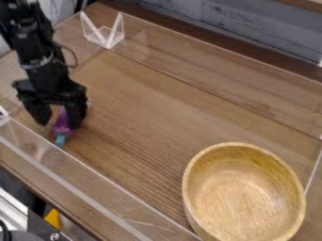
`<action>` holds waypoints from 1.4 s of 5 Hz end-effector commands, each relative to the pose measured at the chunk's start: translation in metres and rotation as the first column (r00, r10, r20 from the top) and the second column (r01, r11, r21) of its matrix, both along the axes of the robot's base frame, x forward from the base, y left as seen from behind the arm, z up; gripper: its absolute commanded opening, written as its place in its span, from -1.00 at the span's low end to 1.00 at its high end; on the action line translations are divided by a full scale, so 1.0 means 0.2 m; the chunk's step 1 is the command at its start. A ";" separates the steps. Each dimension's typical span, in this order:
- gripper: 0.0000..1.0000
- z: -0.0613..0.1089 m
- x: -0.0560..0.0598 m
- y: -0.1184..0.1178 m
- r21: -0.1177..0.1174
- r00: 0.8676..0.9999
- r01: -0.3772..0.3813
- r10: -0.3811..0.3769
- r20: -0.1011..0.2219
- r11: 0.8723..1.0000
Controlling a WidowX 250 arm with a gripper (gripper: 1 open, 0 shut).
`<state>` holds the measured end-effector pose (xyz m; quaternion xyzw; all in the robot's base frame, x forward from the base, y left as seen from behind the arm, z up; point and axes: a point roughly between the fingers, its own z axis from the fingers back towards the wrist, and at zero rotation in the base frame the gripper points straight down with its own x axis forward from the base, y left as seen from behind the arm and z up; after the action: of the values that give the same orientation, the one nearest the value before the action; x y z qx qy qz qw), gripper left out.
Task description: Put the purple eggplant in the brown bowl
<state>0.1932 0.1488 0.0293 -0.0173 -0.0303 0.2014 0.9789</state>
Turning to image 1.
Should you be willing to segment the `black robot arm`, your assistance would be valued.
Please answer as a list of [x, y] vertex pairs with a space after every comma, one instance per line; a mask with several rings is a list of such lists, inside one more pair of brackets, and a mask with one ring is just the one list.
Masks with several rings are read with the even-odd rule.
[[87, 88], [70, 77], [65, 46], [54, 40], [53, 23], [38, 0], [0, 0], [0, 36], [28, 76], [11, 86], [32, 118], [47, 125], [51, 105], [62, 105], [70, 128], [78, 129], [87, 115]]

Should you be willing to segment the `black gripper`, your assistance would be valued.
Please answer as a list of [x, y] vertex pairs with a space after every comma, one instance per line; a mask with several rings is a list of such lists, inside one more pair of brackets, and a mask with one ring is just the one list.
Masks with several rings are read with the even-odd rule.
[[73, 80], [70, 66], [63, 59], [19, 61], [27, 78], [12, 82], [34, 120], [47, 125], [53, 117], [51, 105], [67, 107], [70, 127], [79, 129], [87, 116], [87, 88]]

